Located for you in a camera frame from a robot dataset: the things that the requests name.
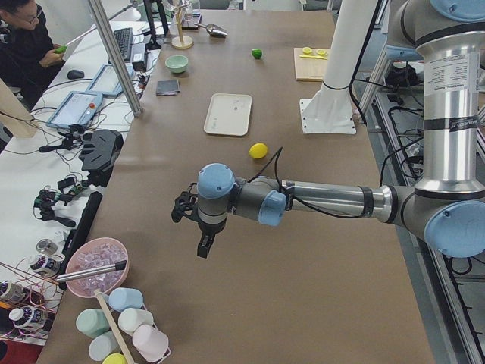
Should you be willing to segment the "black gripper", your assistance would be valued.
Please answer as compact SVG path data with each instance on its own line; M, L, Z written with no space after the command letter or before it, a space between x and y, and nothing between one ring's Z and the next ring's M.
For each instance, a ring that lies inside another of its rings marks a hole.
M222 222L208 223L203 220L198 222L200 231L202 232L201 239L197 246L197 256L207 259L214 242L215 236L222 231Z

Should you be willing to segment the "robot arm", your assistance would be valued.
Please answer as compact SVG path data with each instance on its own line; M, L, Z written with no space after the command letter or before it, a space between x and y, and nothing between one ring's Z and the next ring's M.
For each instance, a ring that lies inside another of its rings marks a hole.
M424 59L424 171L413 187L378 188L237 178L220 163L198 177L193 212L202 231L197 253L208 256L229 214L276 226L283 213L308 209L344 218L376 218L401 226L444 255L484 250L484 186L475 176L482 1L394 1L388 46Z

